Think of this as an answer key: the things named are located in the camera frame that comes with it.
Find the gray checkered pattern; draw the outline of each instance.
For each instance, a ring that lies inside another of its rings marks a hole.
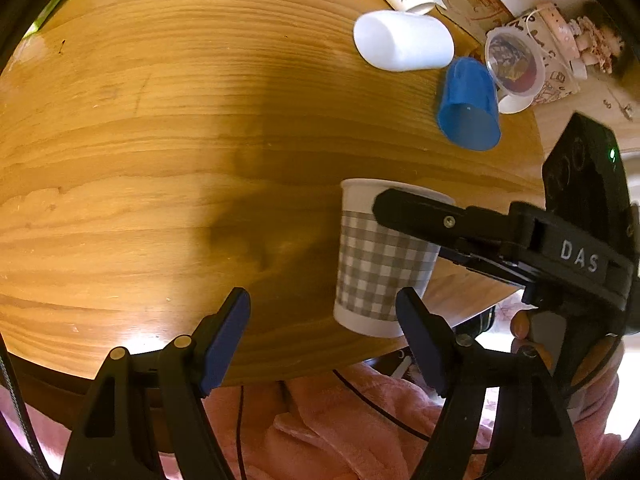
[[[439,247],[382,227],[369,213],[342,212],[336,304],[361,316],[396,321],[396,294],[424,290]]]

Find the blue plastic cup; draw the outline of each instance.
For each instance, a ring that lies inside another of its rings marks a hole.
[[[449,65],[438,126],[451,142],[484,152],[500,140],[498,97],[487,67],[472,57]]]

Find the black cable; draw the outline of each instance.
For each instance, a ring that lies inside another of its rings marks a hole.
[[[609,361],[611,360],[611,358],[613,357],[613,354],[616,353],[616,350],[618,349],[618,347],[620,346],[620,343],[622,342],[622,330],[620,331],[620,334],[618,334],[616,336],[615,341],[613,342],[613,344],[611,345],[611,348],[609,349],[609,351],[604,355],[604,357],[602,358],[602,360],[598,363],[598,366],[596,366],[591,373],[589,373],[583,380],[581,380],[579,383],[577,383],[575,386],[572,386],[566,393],[565,398],[569,399],[575,392],[577,392],[578,390],[580,390],[581,388],[585,387],[588,383],[590,383],[591,381],[594,380],[594,378],[596,378],[596,376],[604,369],[604,367],[609,363]]]
[[[487,473],[482,473],[479,477],[475,478],[474,480],[484,480],[485,478],[487,478],[491,473],[493,473],[493,471],[488,471]]]
[[[246,480],[244,460],[242,459],[242,444],[240,443],[240,425],[242,424],[242,407],[244,406],[244,386],[240,386],[240,406],[238,407],[238,423],[236,424],[236,454],[238,455],[238,467],[241,480]]]
[[[4,384],[6,385],[7,389],[9,390],[9,394],[11,395],[11,400],[18,415],[18,421],[20,422],[20,427],[22,428],[22,432],[24,433],[24,436],[27,439],[27,443],[31,448],[31,455],[33,456],[38,472],[46,480],[57,480],[58,475],[56,475],[49,468],[49,464],[44,458],[42,449],[40,448],[40,443],[38,442],[36,433],[35,431],[33,431],[33,425],[31,424],[31,419],[29,418],[27,407],[25,406],[24,400],[22,399],[20,386],[18,386],[18,379],[15,376],[14,367],[11,364],[9,352],[4,345],[2,334],[0,334],[0,368],[2,370],[2,376],[4,377]]]
[[[350,389],[354,394],[356,394],[360,400],[362,400],[368,406],[372,407],[374,410],[376,410],[380,415],[385,417],[387,420],[390,420],[396,426],[398,426],[399,428],[402,428],[407,433],[412,434],[413,436],[419,438],[420,440],[423,440],[425,442],[428,442],[430,440],[430,437],[428,435],[425,435],[424,433],[421,433],[420,431],[414,430],[414,428],[410,428],[404,422],[402,422],[401,420],[398,420],[393,415],[391,415],[390,413],[387,413],[385,410],[380,408],[380,406],[378,406],[377,404],[375,404],[375,403],[371,402],[369,399],[367,399],[367,397],[365,397],[363,394],[361,394],[358,391],[358,389],[355,386],[353,386],[353,384],[351,384],[347,379],[345,379],[342,375],[340,375],[340,372],[338,370],[333,370],[333,372],[334,372],[334,375],[336,377],[338,377],[338,379],[340,379],[342,384],[344,384],[348,389]],[[473,450],[471,450],[471,454],[472,455],[482,455],[482,454],[487,454],[487,453],[489,453],[488,449],[473,449]]]

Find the black strap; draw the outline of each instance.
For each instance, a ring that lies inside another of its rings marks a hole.
[[[46,480],[58,480],[58,476],[49,468],[49,464],[44,458],[35,431],[33,431],[33,425],[31,424],[29,413],[27,413],[27,407],[24,403],[24,400],[22,399],[22,394],[20,393],[20,387],[18,386],[14,367],[11,364],[11,359],[9,359],[9,352],[4,345],[4,339],[2,339],[1,334],[0,371],[2,372],[4,384],[6,385],[7,389],[9,390],[9,394],[11,395],[11,400],[14,403],[15,412],[18,415],[20,428],[22,428],[22,432],[24,433],[24,436],[27,439],[27,443],[31,448],[34,465],[36,466],[37,471],[40,473],[40,477]]]
[[[42,480],[33,456],[15,439],[4,416],[0,414],[0,464],[2,477],[12,480]]]

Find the screw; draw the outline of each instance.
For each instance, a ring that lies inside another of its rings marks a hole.
[[[632,107],[631,104],[628,104],[624,108],[621,107],[621,109],[622,109],[622,114],[624,115],[627,121],[634,120],[634,108]]]
[[[191,337],[188,335],[179,335],[174,340],[174,346],[176,348],[187,348],[191,344]]]
[[[460,334],[456,336],[456,343],[460,346],[471,346],[474,339],[469,334]]]
[[[117,361],[118,359],[122,359],[126,354],[126,350],[122,346],[118,346],[109,352],[109,357]]]
[[[528,346],[528,345],[522,347],[522,353],[527,357],[535,357],[538,355],[538,352],[536,351],[536,349],[533,348],[533,346]]]

